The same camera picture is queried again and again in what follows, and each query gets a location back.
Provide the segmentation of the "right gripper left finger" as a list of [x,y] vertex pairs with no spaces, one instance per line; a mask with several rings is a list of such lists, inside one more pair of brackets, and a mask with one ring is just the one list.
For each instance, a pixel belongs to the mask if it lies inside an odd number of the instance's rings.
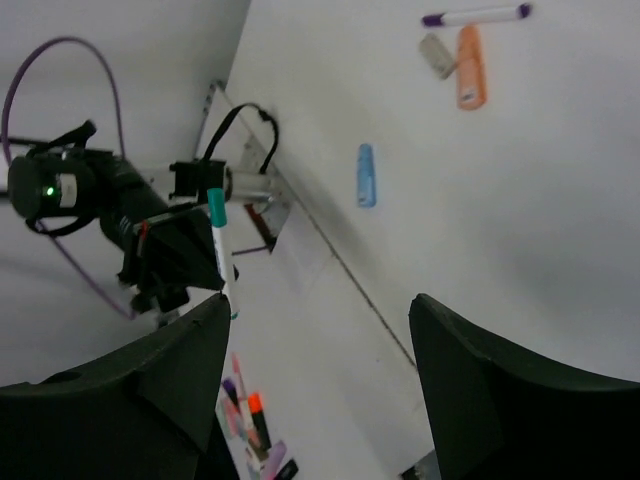
[[215,294],[89,363],[2,387],[2,478],[234,478],[216,417],[230,326]]

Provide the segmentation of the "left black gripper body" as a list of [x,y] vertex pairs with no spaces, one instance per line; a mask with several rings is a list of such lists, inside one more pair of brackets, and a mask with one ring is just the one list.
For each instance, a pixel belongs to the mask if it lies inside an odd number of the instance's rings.
[[156,310],[166,314],[185,305],[190,299],[187,287],[175,280],[174,265],[162,258],[161,243],[152,235],[151,223],[144,220],[134,225],[122,219],[117,232],[124,254],[117,277],[122,286],[135,289],[130,300],[132,313]]

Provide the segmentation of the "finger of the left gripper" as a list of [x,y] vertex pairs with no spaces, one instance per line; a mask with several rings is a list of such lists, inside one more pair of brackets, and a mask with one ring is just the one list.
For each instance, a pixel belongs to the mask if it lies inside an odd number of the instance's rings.
[[161,243],[162,258],[174,265],[177,282],[213,291],[223,288],[210,219],[202,208],[171,208],[146,220]]

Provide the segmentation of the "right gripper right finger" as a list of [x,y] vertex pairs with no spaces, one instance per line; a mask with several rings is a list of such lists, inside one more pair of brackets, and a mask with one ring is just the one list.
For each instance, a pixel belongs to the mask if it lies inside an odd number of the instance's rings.
[[426,294],[409,324],[442,478],[638,478],[638,383],[542,356]]

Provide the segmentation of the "green capped white marker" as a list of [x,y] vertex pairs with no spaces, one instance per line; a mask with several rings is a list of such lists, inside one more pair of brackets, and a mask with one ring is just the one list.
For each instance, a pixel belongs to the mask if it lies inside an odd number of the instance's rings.
[[224,190],[221,188],[208,189],[207,200],[218,270],[224,281],[222,293],[228,299],[231,319],[234,320],[239,314],[239,302],[235,292],[236,276],[230,250]]

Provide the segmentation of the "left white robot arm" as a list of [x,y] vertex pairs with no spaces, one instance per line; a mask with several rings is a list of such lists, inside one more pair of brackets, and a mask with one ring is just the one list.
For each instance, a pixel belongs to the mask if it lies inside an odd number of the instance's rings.
[[138,290],[132,312],[172,312],[188,303],[189,289],[219,291],[226,283],[204,210],[208,191],[219,188],[223,200],[242,203],[275,197],[276,180],[265,166],[247,172],[212,157],[240,111],[225,116],[203,158],[170,165],[174,190],[167,199],[128,160],[87,148],[96,131],[87,121],[11,161],[9,201],[31,231],[52,240],[99,222],[124,254],[120,283]]

